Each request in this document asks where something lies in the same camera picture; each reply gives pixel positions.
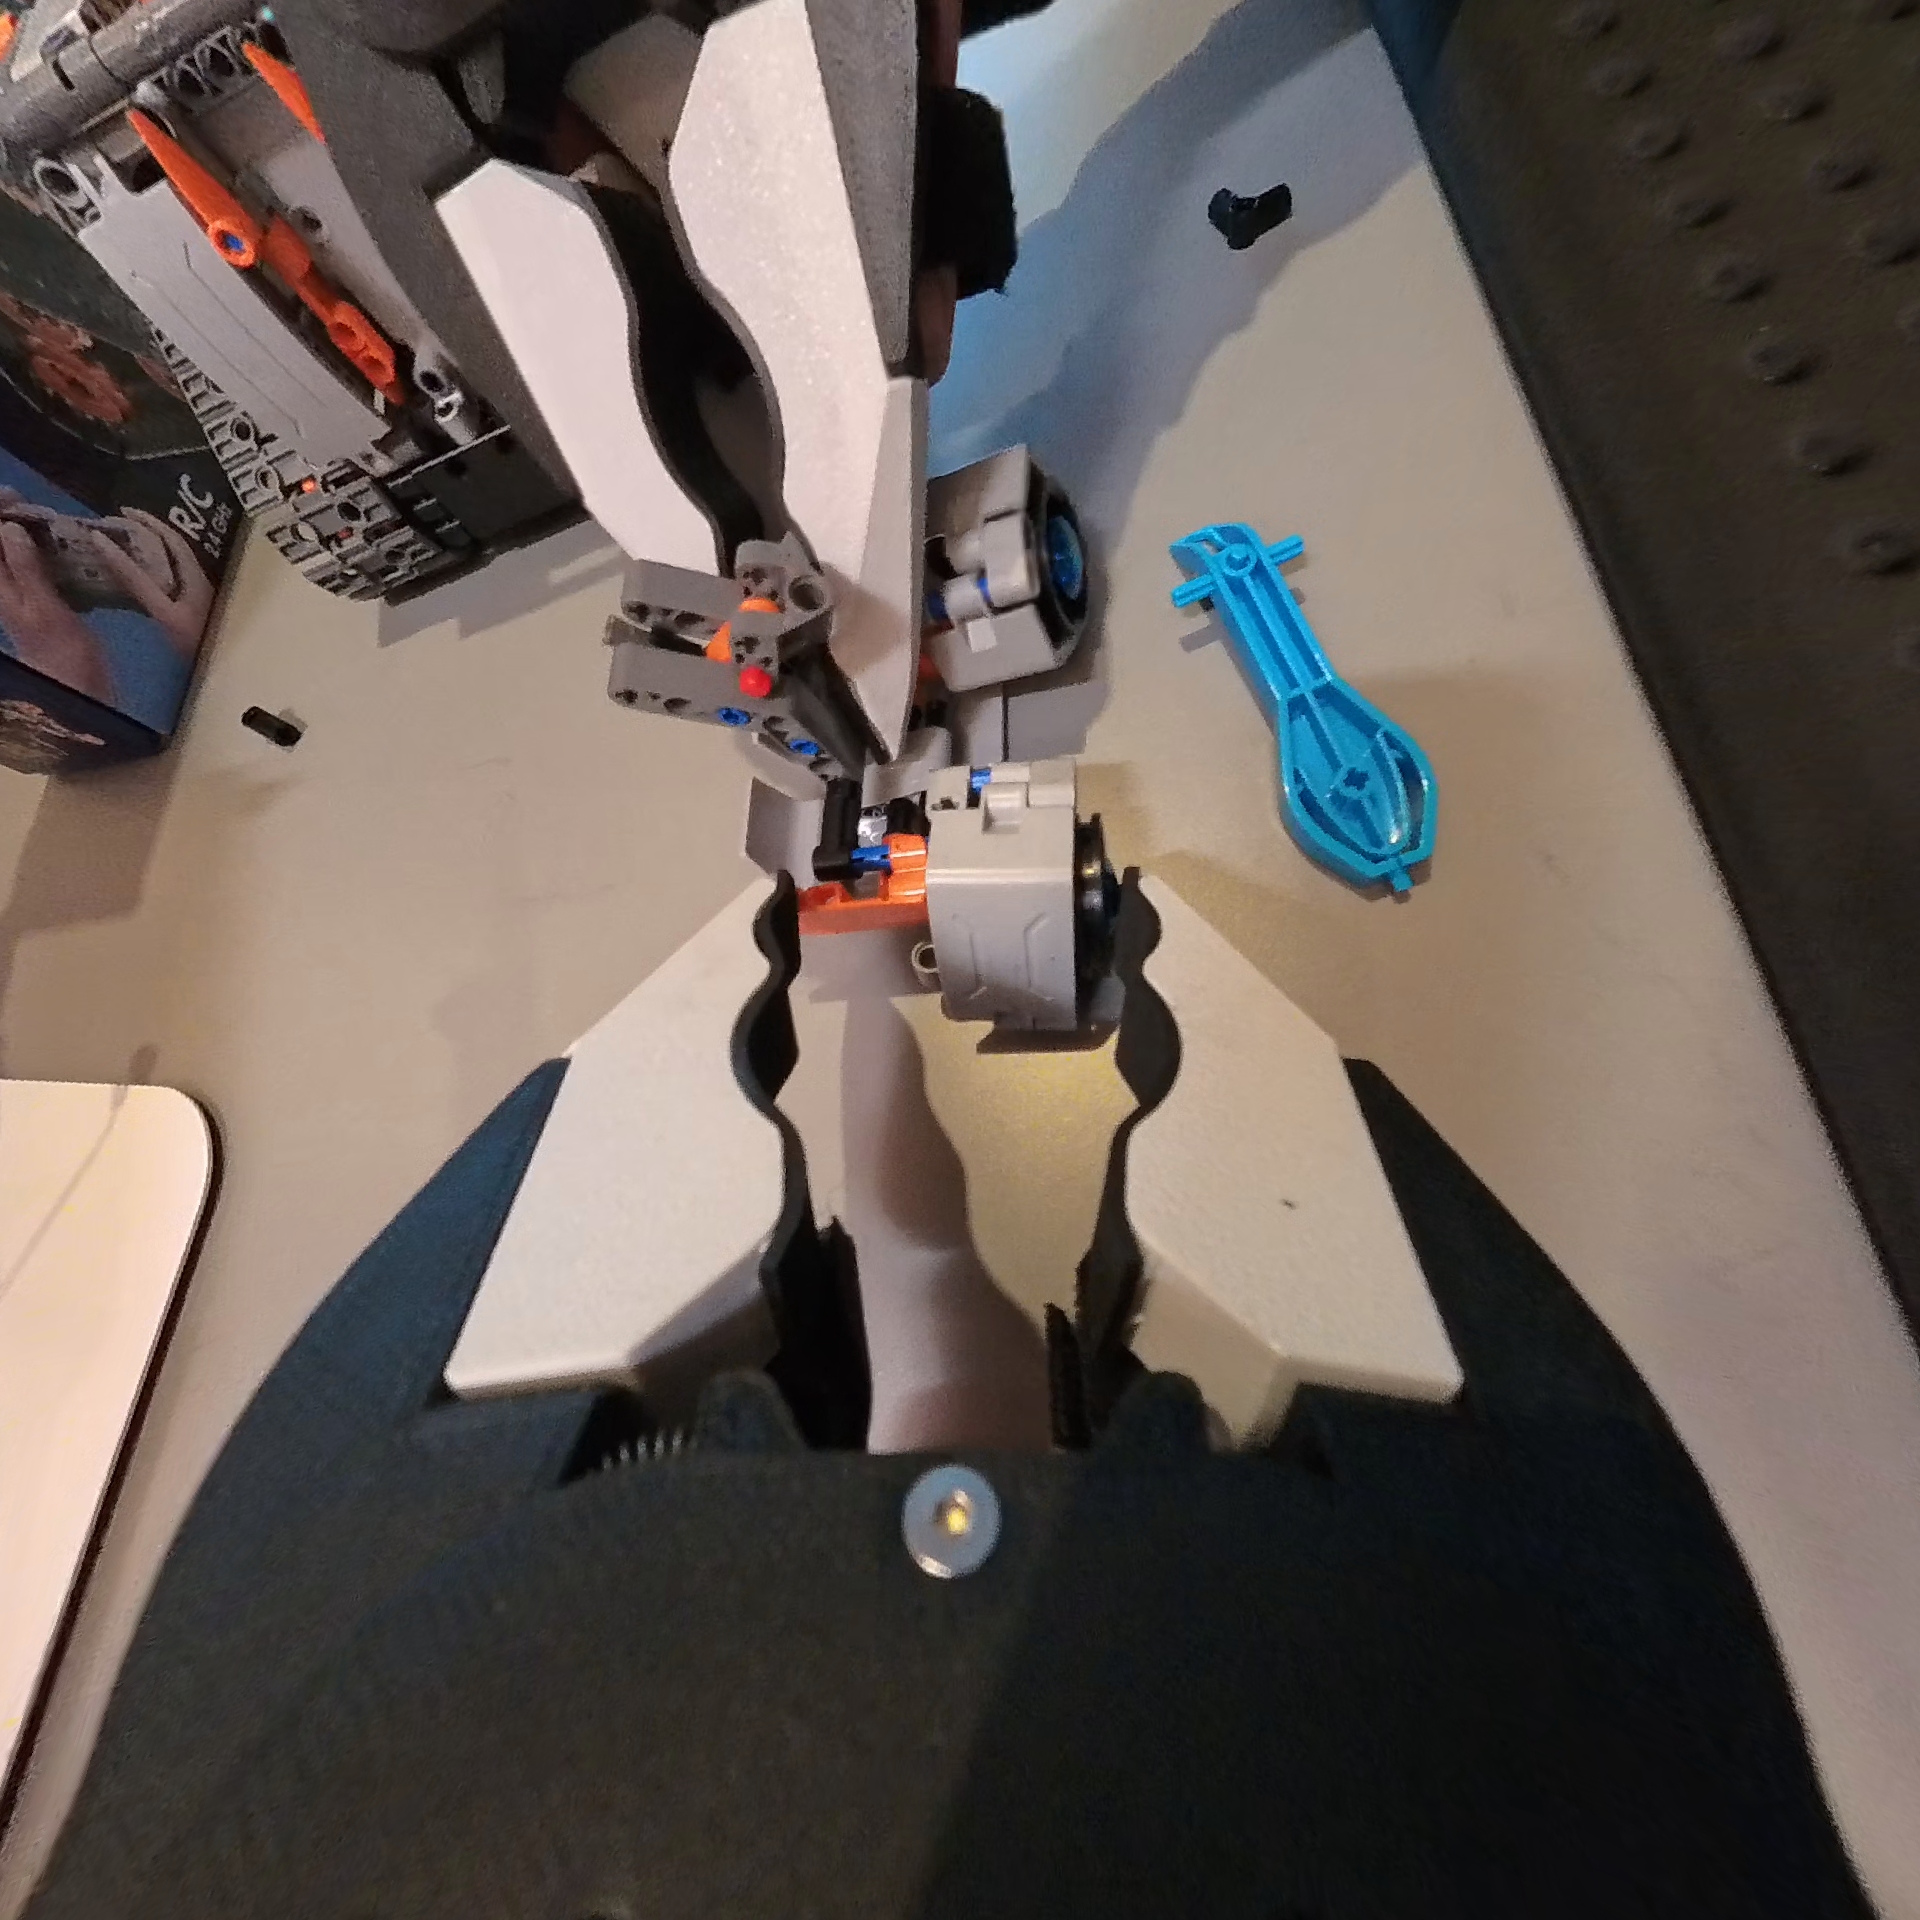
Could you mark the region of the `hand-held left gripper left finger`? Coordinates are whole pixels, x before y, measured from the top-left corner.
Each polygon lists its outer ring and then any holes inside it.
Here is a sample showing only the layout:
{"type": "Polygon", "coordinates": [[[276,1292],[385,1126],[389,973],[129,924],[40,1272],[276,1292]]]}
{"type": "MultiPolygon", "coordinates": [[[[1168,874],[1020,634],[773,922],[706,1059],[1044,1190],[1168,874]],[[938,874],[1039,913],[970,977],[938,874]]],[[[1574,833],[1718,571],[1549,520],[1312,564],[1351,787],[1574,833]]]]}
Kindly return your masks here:
{"type": "Polygon", "coordinates": [[[748,889],[566,1049],[448,1355],[457,1398],[665,1403],[767,1362],[790,1406],[847,1403],[847,1241],[776,1105],[797,971],[797,894],[748,889]]]}

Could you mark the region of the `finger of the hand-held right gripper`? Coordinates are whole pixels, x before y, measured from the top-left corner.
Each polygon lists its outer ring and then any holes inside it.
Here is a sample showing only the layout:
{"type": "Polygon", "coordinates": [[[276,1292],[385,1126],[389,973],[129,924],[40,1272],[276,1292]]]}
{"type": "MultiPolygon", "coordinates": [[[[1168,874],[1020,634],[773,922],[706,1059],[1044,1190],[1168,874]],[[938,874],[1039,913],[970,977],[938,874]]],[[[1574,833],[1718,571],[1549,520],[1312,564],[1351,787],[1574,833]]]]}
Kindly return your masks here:
{"type": "Polygon", "coordinates": [[[620,188],[485,160],[438,221],[586,515],[628,564],[729,573],[770,538],[698,405],[706,352],[736,345],[665,218],[620,188]]]}
{"type": "Polygon", "coordinates": [[[881,341],[831,124],[831,6],[748,5],[701,37],[668,153],[687,266],[749,349],[776,491],[834,594],[831,658],[874,737],[914,701],[925,392],[881,341]]]}

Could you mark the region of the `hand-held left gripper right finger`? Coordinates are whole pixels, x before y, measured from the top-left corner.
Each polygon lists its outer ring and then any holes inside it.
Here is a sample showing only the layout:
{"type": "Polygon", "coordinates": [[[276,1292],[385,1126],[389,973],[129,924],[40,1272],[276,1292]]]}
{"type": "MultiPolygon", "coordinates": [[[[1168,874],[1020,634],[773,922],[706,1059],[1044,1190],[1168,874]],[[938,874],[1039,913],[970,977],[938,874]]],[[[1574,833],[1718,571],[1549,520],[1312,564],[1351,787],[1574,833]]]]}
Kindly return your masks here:
{"type": "Polygon", "coordinates": [[[1462,1369],[1333,1037],[1182,896],[1121,896],[1134,1098],[1073,1275],[1078,1410],[1143,1374],[1209,1410],[1305,1386],[1444,1406],[1462,1369]]]}

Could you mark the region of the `grey orange tracked toy robot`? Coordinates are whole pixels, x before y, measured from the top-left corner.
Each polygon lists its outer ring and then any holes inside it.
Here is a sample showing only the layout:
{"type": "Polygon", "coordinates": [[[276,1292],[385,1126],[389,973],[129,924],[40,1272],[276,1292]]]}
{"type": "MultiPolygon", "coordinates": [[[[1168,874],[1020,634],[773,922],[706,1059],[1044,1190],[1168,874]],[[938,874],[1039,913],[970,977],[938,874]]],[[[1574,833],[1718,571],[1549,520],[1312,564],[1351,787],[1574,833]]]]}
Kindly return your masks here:
{"type": "Polygon", "coordinates": [[[5,5],[5,184],[141,317],[254,528],[400,604],[584,520],[351,190],[287,5],[5,5]]]}

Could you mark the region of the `grey orange toy robot arm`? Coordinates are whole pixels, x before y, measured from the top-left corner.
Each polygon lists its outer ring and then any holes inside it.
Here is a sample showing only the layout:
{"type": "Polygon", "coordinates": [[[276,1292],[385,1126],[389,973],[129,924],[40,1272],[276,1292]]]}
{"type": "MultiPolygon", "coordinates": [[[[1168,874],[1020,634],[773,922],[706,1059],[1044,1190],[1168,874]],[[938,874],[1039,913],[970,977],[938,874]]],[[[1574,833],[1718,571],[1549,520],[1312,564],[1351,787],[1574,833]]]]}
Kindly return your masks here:
{"type": "Polygon", "coordinates": [[[1120,878],[1078,810],[1077,758],[917,771],[894,794],[831,781],[797,889],[800,933],[906,933],[954,1022],[1089,1034],[1120,1014],[1120,878]]]}
{"type": "Polygon", "coordinates": [[[1071,660],[1088,630],[1088,541],[1029,446],[929,477],[922,534],[920,657],[943,691],[1005,689],[1071,660]]]}

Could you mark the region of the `blue plastic brick separator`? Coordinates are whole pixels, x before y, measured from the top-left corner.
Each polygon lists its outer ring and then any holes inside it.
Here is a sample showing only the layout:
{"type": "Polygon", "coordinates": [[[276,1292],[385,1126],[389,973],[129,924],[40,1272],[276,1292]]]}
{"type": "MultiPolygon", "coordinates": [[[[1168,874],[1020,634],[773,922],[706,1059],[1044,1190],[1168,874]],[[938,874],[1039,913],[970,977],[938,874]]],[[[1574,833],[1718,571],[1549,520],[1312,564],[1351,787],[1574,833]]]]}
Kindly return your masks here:
{"type": "Polygon", "coordinates": [[[1286,564],[1305,541],[1244,522],[1201,526],[1168,553],[1175,608],[1221,625],[1274,734],[1279,816],[1317,866],[1360,891],[1410,896],[1433,857],[1436,781],[1420,742],[1328,658],[1286,564]]]}

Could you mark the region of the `blue robot kit box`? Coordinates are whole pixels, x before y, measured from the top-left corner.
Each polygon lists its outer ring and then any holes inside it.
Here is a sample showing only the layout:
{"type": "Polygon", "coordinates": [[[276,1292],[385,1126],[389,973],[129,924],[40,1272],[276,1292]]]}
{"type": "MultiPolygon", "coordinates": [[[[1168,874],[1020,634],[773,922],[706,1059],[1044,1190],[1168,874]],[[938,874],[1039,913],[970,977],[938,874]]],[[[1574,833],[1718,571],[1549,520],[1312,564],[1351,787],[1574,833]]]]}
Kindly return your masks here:
{"type": "Polygon", "coordinates": [[[164,753],[245,515],[150,326],[2,200],[2,766],[164,753]]]}

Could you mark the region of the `white articulated holder stand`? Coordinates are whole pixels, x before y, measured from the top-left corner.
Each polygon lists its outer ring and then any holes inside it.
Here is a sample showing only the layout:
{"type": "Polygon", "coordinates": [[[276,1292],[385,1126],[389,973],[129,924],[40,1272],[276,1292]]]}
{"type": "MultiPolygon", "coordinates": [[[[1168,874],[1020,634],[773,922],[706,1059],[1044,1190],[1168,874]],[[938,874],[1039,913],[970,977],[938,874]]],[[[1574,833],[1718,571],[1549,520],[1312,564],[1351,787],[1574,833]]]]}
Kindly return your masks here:
{"type": "Polygon", "coordinates": [[[2,1785],[32,1740],[215,1182],[202,1106],[2,1085],[2,1785]]]}

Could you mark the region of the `black perforated foam mat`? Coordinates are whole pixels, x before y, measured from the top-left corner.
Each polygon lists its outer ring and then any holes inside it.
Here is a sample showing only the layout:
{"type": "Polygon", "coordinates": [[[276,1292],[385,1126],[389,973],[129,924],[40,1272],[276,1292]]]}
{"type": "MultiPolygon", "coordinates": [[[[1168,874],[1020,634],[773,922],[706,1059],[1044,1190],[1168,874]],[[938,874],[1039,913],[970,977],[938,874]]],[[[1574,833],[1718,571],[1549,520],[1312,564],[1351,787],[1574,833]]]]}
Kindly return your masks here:
{"type": "Polygon", "coordinates": [[[1918,5],[1368,5],[1918,1305],[1918,5]]]}

